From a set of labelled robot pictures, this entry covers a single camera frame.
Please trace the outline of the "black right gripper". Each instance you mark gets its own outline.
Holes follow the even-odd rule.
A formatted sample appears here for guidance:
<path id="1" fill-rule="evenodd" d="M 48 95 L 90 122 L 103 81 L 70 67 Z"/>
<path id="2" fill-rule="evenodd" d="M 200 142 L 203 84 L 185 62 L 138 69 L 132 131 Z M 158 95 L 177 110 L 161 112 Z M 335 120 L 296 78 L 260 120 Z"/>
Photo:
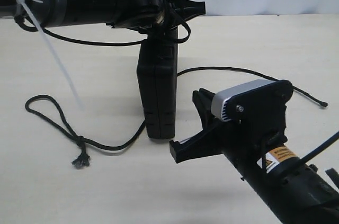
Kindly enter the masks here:
<path id="1" fill-rule="evenodd" d="M 192 93 L 203 130 L 183 141 L 169 142 L 169 151 L 176 163 L 224 154 L 229 158 L 259 155 L 267 142 L 285 139 L 286 103 L 293 95 L 292 83 L 282 82 L 276 91 L 278 106 L 268 116 L 241 118 L 223 122 L 211 113 L 215 93 L 200 88 Z"/>

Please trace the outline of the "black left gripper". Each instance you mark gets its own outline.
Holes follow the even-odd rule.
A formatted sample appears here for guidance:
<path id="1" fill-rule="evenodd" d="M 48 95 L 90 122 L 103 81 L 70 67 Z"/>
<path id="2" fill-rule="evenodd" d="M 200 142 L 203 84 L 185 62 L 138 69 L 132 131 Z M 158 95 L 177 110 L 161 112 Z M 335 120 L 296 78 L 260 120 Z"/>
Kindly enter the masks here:
<path id="1" fill-rule="evenodd" d="M 105 24 L 114 29 L 174 29 L 179 24 L 174 12 L 187 22 L 205 15 L 206 4 L 191 0 L 114 0 L 112 19 Z"/>

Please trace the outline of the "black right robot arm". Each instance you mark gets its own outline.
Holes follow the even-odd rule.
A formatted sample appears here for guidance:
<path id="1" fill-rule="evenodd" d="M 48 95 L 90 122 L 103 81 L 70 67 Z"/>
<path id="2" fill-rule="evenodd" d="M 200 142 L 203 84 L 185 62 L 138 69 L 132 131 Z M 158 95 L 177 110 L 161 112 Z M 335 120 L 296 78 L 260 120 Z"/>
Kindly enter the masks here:
<path id="1" fill-rule="evenodd" d="M 202 130 L 169 143 L 176 163 L 224 155 L 282 223 L 338 223 L 338 191 L 287 146 L 287 80 L 192 93 Z"/>

